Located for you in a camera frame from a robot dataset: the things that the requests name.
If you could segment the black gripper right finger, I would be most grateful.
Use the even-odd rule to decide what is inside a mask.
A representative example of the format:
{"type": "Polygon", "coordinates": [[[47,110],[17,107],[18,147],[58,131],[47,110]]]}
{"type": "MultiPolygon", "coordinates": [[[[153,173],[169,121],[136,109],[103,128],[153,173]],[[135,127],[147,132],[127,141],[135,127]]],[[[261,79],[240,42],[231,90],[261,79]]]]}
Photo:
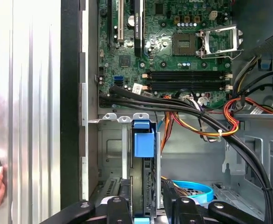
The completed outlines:
{"type": "Polygon", "coordinates": [[[180,196],[172,180],[162,180],[164,210],[170,224],[260,224],[261,220],[221,201],[204,208],[180,196]]]}

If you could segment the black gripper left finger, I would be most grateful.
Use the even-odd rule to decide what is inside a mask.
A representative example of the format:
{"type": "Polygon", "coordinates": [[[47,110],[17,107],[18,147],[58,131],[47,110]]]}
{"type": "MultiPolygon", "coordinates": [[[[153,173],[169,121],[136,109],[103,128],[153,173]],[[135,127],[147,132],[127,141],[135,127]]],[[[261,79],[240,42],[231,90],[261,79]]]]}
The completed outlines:
{"type": "Polygon", "coordinates": [[[92,202],[76,202],[53,216],[43,224],[131,224],[130,180],[121,179],[119,193],[106,197],[95,206],[92,202]]]}

